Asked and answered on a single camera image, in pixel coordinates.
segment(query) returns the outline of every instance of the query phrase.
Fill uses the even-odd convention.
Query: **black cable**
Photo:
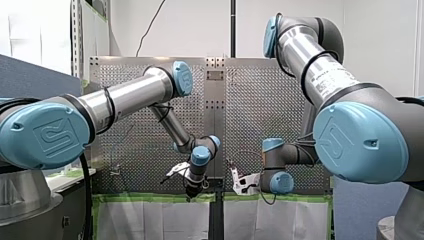
[[[109,106],[111,108],[111,116],[109,117],[109,123],[107,124],[107,127],[105,129],[103,129],[102,131],[98,132],[97,135],[100,135],[104,132],[106,132],[107,130],[109,130],[112,125],[115,123],[115,119],[116,119],[116,108],[115,108],[115,103],[113,102],[112,97],[110,96],[109,90],[107,87],[103,88],[103,91],[105,92],[105,97],[109,103]]]
[[[262,174],[264,173],[264,167],[262,166],[262,170],[261,170],[261,172],[259,173],[259,193],[260,193],[260,195],[261,195],[261,197],[262,197],[262,200],[264,200],[264,202],[266,203],[266,204],[268,204],[268,205],[274,205],[274,203],[275,203],[275,200],[277,199],[277,194],[274,194],[274,199],[272,199],[272,202],[268,202],[268,200],[266,200],[266,198],[265,198],[265,196],[264,196],[264,194],[263,194],[263,192],[262,192],[262,188],[261,188],[261,186],[262,186]]]
[[[275,16],[275,58],[277,59],[277,63],[278,66],[280,66],[281,70],[287,74],[289,77],[295,78],[295,76],[292,73],[289,73],[284,67],[283,64],[281,64],[281,60],[280,60],[280,44],[278,42],[278,31],[279,31],[279,22],[280,22],[280,18],[283,15],[281,13],[277,13],[277,15]]]
[[[82,167],[82,173],[84,175],[84,183],[85,183],[85,222],[84,222],[84,230],[83,230],[83,239],[89,240],[91,239],[91,180],[90,180],[90,171],[88,169],[87,159],[85,158],[85,154],[82,153],[80,156],[80,162]]]
[[[164,4],[164,3],[165,3],[165,0],[163,0],[163,1],[161,2],[161,4],[159,5],[159,8],[158,8],[158,10],[156,11],[155,15],[153,16],[152,21],[150,21],[150,24],[149,24],[149,27],[147,28],[146,33],[144,33],[144,35],[141,37],[141,39],[140,39],[140,45],[138,46],[137,53],[135,54],[135,56],[136,56],[136,57],[138,57],[138,53],[140,52],[141,45],[143,44],[143,40],[144,40],[144,38],[147,36],[147,34],[149,33],[150,28],[152,27],[153,22],[155,21],[156,17],[158,16],[158,14],[159,14],[159,12],[160,12],[160,9],[162,8],[162,6],[163,6],[163,4]]]
[[[174,107],[173,106],[171,106],[170,105],[170,103],[168,102],[168,106],[165,106],[165,105],[160,105],[160,104],[157,104],[157,103],[155,103],[155,104],[153,104],[152,105],[152,107],[155,107],[155,108],[162,108],[162,109],[166,109],[166,113],[165,113],[165,115],[163,115],[160,119],[159,119],[159,121],[158,121],[158,123],[161,123],[166,117],[168,117],[168,114],[169,114],[169,112],[171,111],[171,110],[174,110]]]
[[[313,64],[316,60],[318,60],[318,58],[320,58],[320,57],[322,57],[322,56],[324,56],[324,55],[326,55],[326,54],[331,54],[331,55],[333,55],[333,57],[334,57],[337,61],[339,61],[339,55],[338,55],[335,51],[333,51],[333,50],[325,50],[325,51],[322,51],[322,52],[318,53],[317,55],[315,55],[315,56],[313,56],[313,57],[311,57],[311,58],[309,59],[309,61],[308,61],[308,62],[306,63],[306,65],[305,65],[305,67],[303,67],[302,74],[300,75],[300,87],[302,88],[303,95],[305,96],[306,100],[308,100],[308,102],[310,102],[312,105],[313,105],[313,103],[312,103],[311,99],[309,98],[308,93],[306,92],[306,86],[305,86],[306,73],[308,72],[309,67],[310,67],[310,66],[311,66],[311,65],[312,65],[312,64]]]

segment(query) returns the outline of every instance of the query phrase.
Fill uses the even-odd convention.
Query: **metal pole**
[[[236,57],[236,0],[231,0],[231,58]]]

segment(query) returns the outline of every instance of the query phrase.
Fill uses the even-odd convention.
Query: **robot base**
[[[45,208],[0,221],[2,240],[61,240],[66,221],[63,216],[63,198],[53,194]]]

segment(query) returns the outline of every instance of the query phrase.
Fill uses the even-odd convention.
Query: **black band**
[[[265,167],[264,169],[263,169],[263,171],[267,171],[267,170],[286,170],[286,168],[285,167]]]
[[[74,107],[78,110],[79,113],[84,117],[85,121],[88,124],[88,128],[90,129],[90,138],[88,140],[88,144],[92,143],[96,137],[96,129],[94,128],[93,120],[90,117],[87,109],[74,97],[68,94],[60,96],[70,102]]]
[[[0,174],[20,172],[20,171],[24,171],[24,170],[26,170],[26,169],[16,167],[16,166],[13,166],[13,165],[8,165],[8,166],[0,167]]]
[[[408,184],[409,186],[418,189],[420,191],[424,191],[424,181],[420,181],[420,182],[405,182],[406,184]]]
[[[331,104],[337,102],[337,100],[339,100],[341,97],[354,92],[354,91],[358,91],[364,88],[380,88],[383,89],[380,85],[377,85],[375,83],[359,83],[347,88],[344,88],[342,90],[340,90],[339,92],[337,92],[336,94],[334,94],[333,96],[331,96],[322,106],[321,109],[319,109],[318,112],[320,112],[322,109],[330,106]]]
[[[308,96],[308,93],[306,92],[306,86],[305,86],[305,78],[306,78],[306,73],[308,72],[308,70],[309,70],[309,67],[316,61],[316,60],[318,60],[318,58],[320,58],[320,57],[322,57],[322,56],[324,56],[324,55],[326,55],[326,54],[332,54],[333,55],[333,57],[338,61],[338,59],[339,59],[339,55],[335,52],[335,51],[333,51],[333,50],[325,50],[325,51],[322,51],[322,52],[320,52],[320,53],[318,53],[317,55],[315,55],[315,56],[313,56],[313,57],[311,57],[311,59],[309,59],[309,61],[306,63],[306,65],[305,65],[305,67],[303,67],[303,70],[302,70],[302,75],[301,75],[301,77],[300,77],[300,87],[302,88],[302,92],[303,92],[303,95],[305,96],[305,98],[306,98],[306,100],[308,100],[308,102],[310,102],[312,105],[313,105],[313,103],[312,103],[312,101],[311,101],[311,99],[309,98],[309,96]]]
[[[324,24],[322,23],[321,18],[315,18],[318,22],[318,44],[322,46],[324,41]]]
[[[105,97],[107,99],[107,102],[109,103],[109,106],[111,108],[112,113],[111,113],[111,115],[109,117],[110,120],[109,120],[106,128],[97,133],[99,135],[102,134],[102,133],[104,133],[104,132],[106,132],[107,130],[109,130],[112,127],[112,125],[115,123],[115,120],[116,120],[115,103],[113,102],[113,99],[110,96],[110,93],[109,93],[109,90],[107,89],[107,87],[103,88],[103,91],[105,92]]]
[[[412,104],[418,104],[422,107],[424,107],[424,101],[419,98],[413,98],[413,97],[397,97],[398,101],[403,103],[412,103]]]
[[[36,99],[36,98],[14,98],[14,99],[7,100],[0,104],[0,114],[4,113],[5,111],[13,107],[36,103],[38,101],[40,101],[40,99]]]

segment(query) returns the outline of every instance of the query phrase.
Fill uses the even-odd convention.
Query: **robotic arm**
[[[184,162],[174,166],[162,181],[173,177],[175,174],[182,175],[187,179],[187,197],[196,197],[203,188],[208,187],[206,180],[206,169],[209,161],[215,158],[216,152],[221,144],[216,136],[205,136],[196,139],[190,135],[174,114],[171,106],[165,104],[150,107],[159,122],[166,129],[174,140],[174,150],[179,153],[191,153],[189,162]]]
[[[281,69],[300,82],[307,99],[303,137],[292,144],[264,140],[263,173],[260,178],[246,176],[252,182],[244,181],[245,186],[253,183],[275,194],[291,192],[294,182],[285,165],[319,159],[348,181],[403,181],[424,190],[420,99],[395,98],[377,84],[359,82],[341,65],[343,39],[327,19],[278,14],[268,22],[263,47],[266,57],[276,58]]]
[[[188,96],[192,81],[187,64],[174,62],[149,67],[140,78],[79,98],[5,101],[0,107],[0,156],[22,169],[64,166],[113,123],[141,108]]]
[[[140,78],[81,97],[0,99],[0,235],[27,239],[41,234],[40,239],[61,239],[62,197],[50,193],[40,170],[78,159],[96,135],[144,107],[150,107],[160,119],[180,152],[191,153],[187,172],[192,181],[187,194],[196,196],[202,190],[199,185],[203,184],[207,163],[218,151],[219,139],[194,140],[172,108],[164,105],[175,97],[190,95],[192,86],[188,65],[176,61],[151,66]],[[39,229],[36,235],[16,231],[46,217],[58,223],[52,226],[54,231]]]

